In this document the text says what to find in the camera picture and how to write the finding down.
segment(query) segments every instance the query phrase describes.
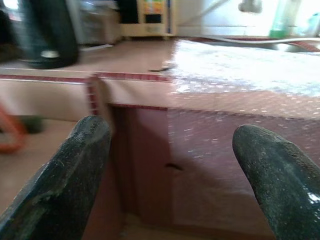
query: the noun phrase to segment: floor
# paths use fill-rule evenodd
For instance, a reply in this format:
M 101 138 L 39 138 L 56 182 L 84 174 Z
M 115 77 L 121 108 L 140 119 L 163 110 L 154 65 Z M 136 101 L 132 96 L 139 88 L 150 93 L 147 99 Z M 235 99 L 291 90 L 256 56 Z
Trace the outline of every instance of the floor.
M 44 131 L 27 135 L 23 149 L 13 154 L 0 154 L 0 214 L 27 180 L 53 156 L 75 124 L 45 120 Z

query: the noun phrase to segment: wall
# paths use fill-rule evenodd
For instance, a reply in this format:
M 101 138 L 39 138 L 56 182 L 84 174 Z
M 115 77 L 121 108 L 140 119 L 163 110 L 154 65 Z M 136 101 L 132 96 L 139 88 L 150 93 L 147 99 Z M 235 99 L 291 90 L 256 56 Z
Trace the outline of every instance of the wall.
M 268 36 L 279 0 L 262 0 L 262 13 L 238 10 L 241 0 L 177 0 L 179 36 Z M 213 2 L 223 2 L 197 19 Z

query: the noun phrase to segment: orange hose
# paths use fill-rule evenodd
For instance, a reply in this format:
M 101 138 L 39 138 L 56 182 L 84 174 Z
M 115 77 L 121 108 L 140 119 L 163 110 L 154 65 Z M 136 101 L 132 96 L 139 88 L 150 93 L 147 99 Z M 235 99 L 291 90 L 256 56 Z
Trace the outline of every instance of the orange hose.
M 17 118 L 8 115 L 0 105 L 0 126 L 4 133 L 11 134 L 15 139 L 12 143 L 0 143 L 0 153 L 10 154 L 18 151 L 25 145 L 26 129 Z

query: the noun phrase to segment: plastic wrap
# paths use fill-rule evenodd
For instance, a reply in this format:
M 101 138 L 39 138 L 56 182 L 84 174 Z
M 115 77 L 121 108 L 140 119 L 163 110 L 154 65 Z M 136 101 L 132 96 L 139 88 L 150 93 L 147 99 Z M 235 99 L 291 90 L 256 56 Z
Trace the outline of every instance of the plastic wrap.
M 320 164 L 317 56 L 178 41 L 169 75 L 169 139 L 179 225 L 272 232 L 232 150 L 242 124 L 270 129 Z

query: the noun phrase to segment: green bottle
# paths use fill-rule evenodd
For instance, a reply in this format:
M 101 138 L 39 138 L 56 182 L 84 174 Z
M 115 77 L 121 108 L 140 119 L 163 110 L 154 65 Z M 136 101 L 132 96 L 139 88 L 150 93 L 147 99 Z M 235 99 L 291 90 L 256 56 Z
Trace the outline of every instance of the green bottle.
M 291 0 L 279 0 L 269 37 L 282 39 L 288 35 L 289 7 Z

